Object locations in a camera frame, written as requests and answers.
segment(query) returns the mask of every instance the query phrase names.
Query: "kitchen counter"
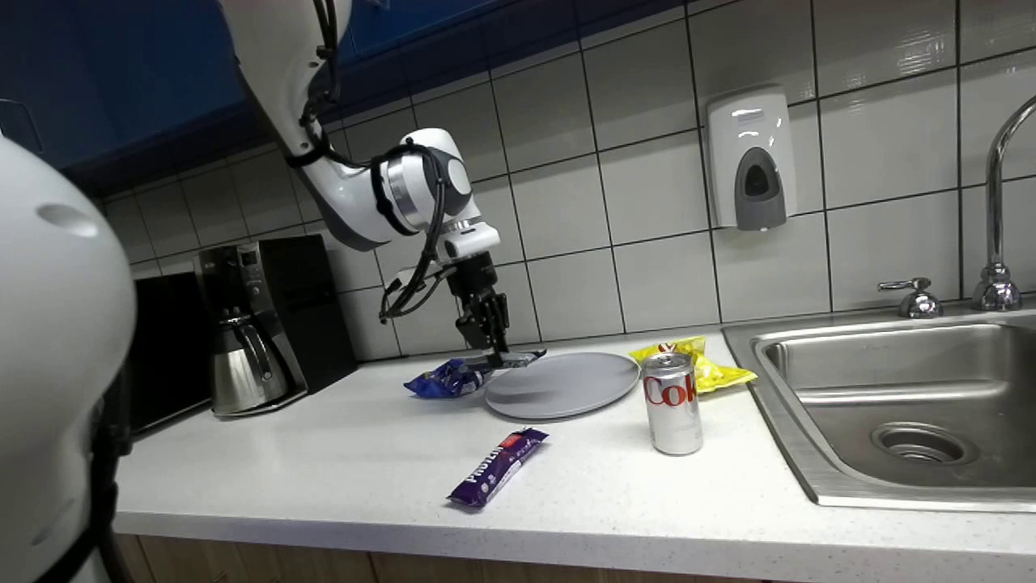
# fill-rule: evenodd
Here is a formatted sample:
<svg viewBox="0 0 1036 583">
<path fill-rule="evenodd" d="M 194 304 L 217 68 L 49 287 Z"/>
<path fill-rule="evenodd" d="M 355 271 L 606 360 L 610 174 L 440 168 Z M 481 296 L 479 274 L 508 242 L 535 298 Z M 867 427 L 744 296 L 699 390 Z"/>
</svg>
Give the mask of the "kitchen counter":
<svg viewBox="0 0 1036 583">
<path fill-rule="evenodd" d="M 710 355 L 730 364 L 719 334 Z M 1036 577 L 1036 516 L 811 506 L 746 390 L 701 398 L 691 456 L 654 453 L 641 393 L 535 425 L 548 447 L 484 513 L 455 513 L 446 493 L 525 425 L 479 398 L 411 398 L 401 383 L 435 364 L 361 366 L 278 414 L 205 411 L 146 436 L 121 465 L 115 531 L 759 580 Z"/>
</svg>

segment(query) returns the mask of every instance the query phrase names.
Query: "blue object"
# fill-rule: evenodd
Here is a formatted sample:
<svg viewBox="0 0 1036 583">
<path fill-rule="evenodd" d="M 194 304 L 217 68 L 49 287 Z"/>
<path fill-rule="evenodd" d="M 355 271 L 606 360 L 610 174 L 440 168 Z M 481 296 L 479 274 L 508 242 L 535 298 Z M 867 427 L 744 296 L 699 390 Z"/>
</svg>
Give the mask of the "blue object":
<svg viewBox="0 0 1036 583">
<path fill-rule="evenodd" d="M 466 360 L 446 360 L 442 366 L 404 383 L 417 398 L 458 398 L 481 390 L 481 371 Z"/>
</svg>

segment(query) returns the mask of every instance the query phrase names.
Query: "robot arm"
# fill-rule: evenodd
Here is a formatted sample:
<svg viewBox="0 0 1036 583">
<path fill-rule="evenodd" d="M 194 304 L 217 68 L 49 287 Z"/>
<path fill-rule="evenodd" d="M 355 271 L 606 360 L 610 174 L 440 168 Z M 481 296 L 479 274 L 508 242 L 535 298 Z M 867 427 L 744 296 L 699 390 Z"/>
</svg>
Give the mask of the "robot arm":
<svg viewBox="0 0 1036 583">
<path fill-rule="evenodd" d="M 504 298 L 491 291 L 490 250 L 498 233 L 481 219 L 446 130 L 413 130 L 384 154 L 355 165 L 337 154 L 318 120 L 322 98 L 309 98 L 322 71 L 334 88 L 337 44 L 348 22 L 348 0 L 220 0 L 233 51 L 251 98 L 287 149 L 319 208 L 328 231 L 373 250 L 395 236 L 426 233 L 417 268 L 384 287 L 382 321 L 411 313 L 446 274 L 464 300 L 455 328 L 473 347 L 504 353 Z"/>
</svg>

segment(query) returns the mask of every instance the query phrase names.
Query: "purple wrapper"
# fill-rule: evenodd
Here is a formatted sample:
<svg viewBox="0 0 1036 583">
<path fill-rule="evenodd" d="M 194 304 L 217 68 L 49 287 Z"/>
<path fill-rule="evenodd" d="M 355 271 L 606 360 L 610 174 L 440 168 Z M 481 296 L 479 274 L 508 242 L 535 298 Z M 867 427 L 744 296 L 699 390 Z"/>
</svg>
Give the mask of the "purple wrapper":
<svg viewBox="0 0 1036 583">
<path fill-rule="evenodd" d="M 522 469 L 522 462 L 541 451 L 548 440 L 544 431 L 525 427 L 508 433 L 477 469 L 466 477 L 452 493 L 450 502 L 464 507 L 481 507 L 491 493 L 508 481 L 511 474 Z"/>
</svg>

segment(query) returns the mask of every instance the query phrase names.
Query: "sink basin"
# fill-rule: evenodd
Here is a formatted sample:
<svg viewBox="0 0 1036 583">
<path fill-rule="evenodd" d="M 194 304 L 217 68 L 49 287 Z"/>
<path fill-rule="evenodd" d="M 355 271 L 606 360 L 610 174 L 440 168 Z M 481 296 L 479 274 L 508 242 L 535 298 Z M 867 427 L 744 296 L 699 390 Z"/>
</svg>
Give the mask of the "sink basin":
<svg viewBox="0 0 1036 583">
<path fill-rule="evenodd" d="M 1036 312 L 729 329 L 819 506 L 1036 513 Z"/>
</svg>

